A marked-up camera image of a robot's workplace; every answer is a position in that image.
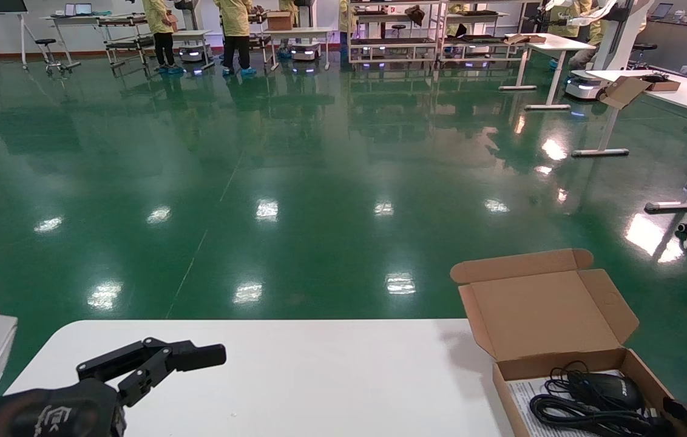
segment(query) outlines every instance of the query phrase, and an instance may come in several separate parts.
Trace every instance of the cardboard box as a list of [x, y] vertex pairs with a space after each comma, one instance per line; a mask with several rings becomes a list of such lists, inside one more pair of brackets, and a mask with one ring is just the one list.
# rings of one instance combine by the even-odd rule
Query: cardboard box
[[[506, 381], [546, 377], [573, 360], [590, 371], [621, 371], [659, 412], [663, 398], [672, 397], [637, 354], [621, 346], [637, 317], [604, 270], [587, 270], [592, 261], [585, 249], [562, 249], [452, 268], [473, 337], [495, 359], [494, 385], [516, 437], [530, 433]], [[668, 419], [687, 437], [685, 427]]]
[[677, 91], [681, 87], [680, 82], [674, 80], [666, 80], [666, 82], [652, 83], [651, 86], [646, 88], [646, 91]]
[[546, 42], [546, 37], [530, 33], [516, 33], [515, 35], [508, 36], [503, 42], [508, 45], [516, 44], [517, 42], [534, 42], [535, 44], [541, 44], [541, 42]]
[[600, 101], [621, 110], [651, 85], [651, 83], [640, 80], [637, 76], [621, 76], [607, 86], [600, 95]]
[[292, 30], [293, 13], [289, 11], [270, 11], [268, 14], [268, 30]]

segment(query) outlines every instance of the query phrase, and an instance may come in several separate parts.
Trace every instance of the robot arm on stand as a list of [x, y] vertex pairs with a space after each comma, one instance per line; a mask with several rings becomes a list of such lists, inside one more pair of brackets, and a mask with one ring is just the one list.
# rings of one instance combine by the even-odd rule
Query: robot arm on stand
[[[549, 0], [545, 6], [543, 6], [542, 13], [550, 11], [554, 6], [571, 6], [574, 0]], [[594, 11], [583, 14], [577, 17], [562, 17], [561, 19], [551, 21], [549, 24], [555, 25], [578, 25], [579, 27], [584, 27], [585, 25], [590, 25], [591, 23], [603, 19], [603, 17], [611, 15], [607, 19], [618, 20], [617, 10], [626, 11], [626, 9], [620, 8], [617, 5], [618, 0], [601, 0], [600, 7]], [[623, 17], [626, 19], [628, 14], [624, 13]]]

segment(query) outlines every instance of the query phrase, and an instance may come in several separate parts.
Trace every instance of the floor line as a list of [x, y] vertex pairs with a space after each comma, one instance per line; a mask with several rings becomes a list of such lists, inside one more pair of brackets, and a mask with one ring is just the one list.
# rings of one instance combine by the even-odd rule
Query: floor line
[[[233, 169], [233, 172], [230, 174], [230, 179], [228, 180], [227, 185], [225, 185], [224, 190], [222, 190], [222, 196], [219, 196], [219, 201], [218, 203], [222, 202], [222, 199], [225, 198], [225, 193], [228, 191], [228, 187], [230, 186], [230, 182], [233, 181], [233, 177], [235, 177], [235, 172], [238, 171], [239, 165], [241, 164], [241, 158], [244, 156], [244, 149], [241, 149], [241, 155], [239, 155], [239, 160], [236, 161], [235, 163], [235, 168]], [[174, 305], [177, 303], [177, 299], [179, 298], [179, 293], [182, 291], [182, 287], [184, 286], [184, 282], [186, 279], [188, 279], [188, 274], [190, 274], [190, 271], [193, 269], [193, 264], [195, 263], [195, 257], [197, 256], [198, 252], [200, 252], [200, 247], [203, 246], [203, 242], [206, 240], [206, 235], [208, 235], [208, 228], [203, 232], [203, 236], [200, 238], [200, 241], [198, 242], [198, 247], [195, 249], [195, 253], [193, 254], [193, 259], [190, 260], [190, 265], [188, 265], [188, 270], [184, 272], [184, 276], [182, 277], [181, 282], [179, 283], [179, 288], [177, 288], [177, 293], [174, 295], [174, 299], [171, 301], [171, 306], [168, 308], [168, 312], [166, 313], [166, 316], [164, 319], [168, 319], [168, 317], [171, 315], [171, 311], [174, 310]]]
[[200, 247], [203, 246], [204, 240], [206, 240], [206, 235], [208, 235], [208, 229], [206, 229], [203, 232], [203, 236], [200, 238], [200, 243], [198, 243], [198, 247], [195, 250], [195, 253], [193, 254], [193, 259], [190, 260], [190, 265], [188, 265], [188, 270], [184, 272], [184, 276], [182, 277], [182, 282], [179, 283], [179, 288], [177, 288], [177, 293], [174, 295], [174, 300], [171, 301], [171, 306], [168, 308], [168, 313], [166, 313], [166, 316], [164, 319], [167, 319], [168, 316], [171, 315], [171, 310], [174, 309], [174, 304], [177, 303], [177, 298], [179, 297], [179, 293], [182, 291], [182, 286], [184, 285], [185, 280], [188, 278], [188, 274], [190, 274], [190, 270], [193, 268], [193, 264], [195, 263], [195, 257], [197, 256], [197, 253], [200, 252]]

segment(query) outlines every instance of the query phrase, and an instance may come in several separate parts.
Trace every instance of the green floor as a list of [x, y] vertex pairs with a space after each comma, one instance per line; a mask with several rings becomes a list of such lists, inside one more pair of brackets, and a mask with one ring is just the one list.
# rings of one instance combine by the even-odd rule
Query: green floor
[[[640, 329], [628, 346], [687, 401], [687, 242], [646, 215], [687, 180], [687, 113], [621, 112], [626, 158], [596, 147], [601, 103], [515, 74], [443, 70], [68, 80], [0, 64], [0, 311], [19, 317], [3, 387], [82, 319], [463, 317], [461, 260], [584, 247]], [[559, 314], [547, 314], [557, 317]]]

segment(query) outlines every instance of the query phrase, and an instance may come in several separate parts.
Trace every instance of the black cable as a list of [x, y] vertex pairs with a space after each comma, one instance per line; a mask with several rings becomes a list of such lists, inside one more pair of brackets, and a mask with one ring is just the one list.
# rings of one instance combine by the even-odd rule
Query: black cable
[[601, 437], [668, 437], [672, 427], [663, 418], [644, 418], [631, 410], [599, 410], [554, 395], [538, 395], [530, 400], [530, 412], [540, 423], [560, 428], [580, 429]]
[[[581, 370], [574, 370], [572, 367], [581, 367]], [[610, 398], [600, 393], [593, 381], [590, 378], [593, 374], [589, 371], [585, 362], [573, 361], [564, 367], [555, 367], [549, 374], [549, 380], [546, 381], [545, 387], [549, 395], [555, 395], [562, 398], [561, 395], [566, 393], [574, 400], [595, 407], [598, 410], [638, 410], [644, 407], [641, 404], [639, 407], [632, 407], [625, 404], [621, 399]], [[611, 378], [621, 379], [623, 382], [637, 387], [631, 379], [624, 376], [609, 375]], [[638, 393], [635, 398], [643, 399], [642, 395]]]

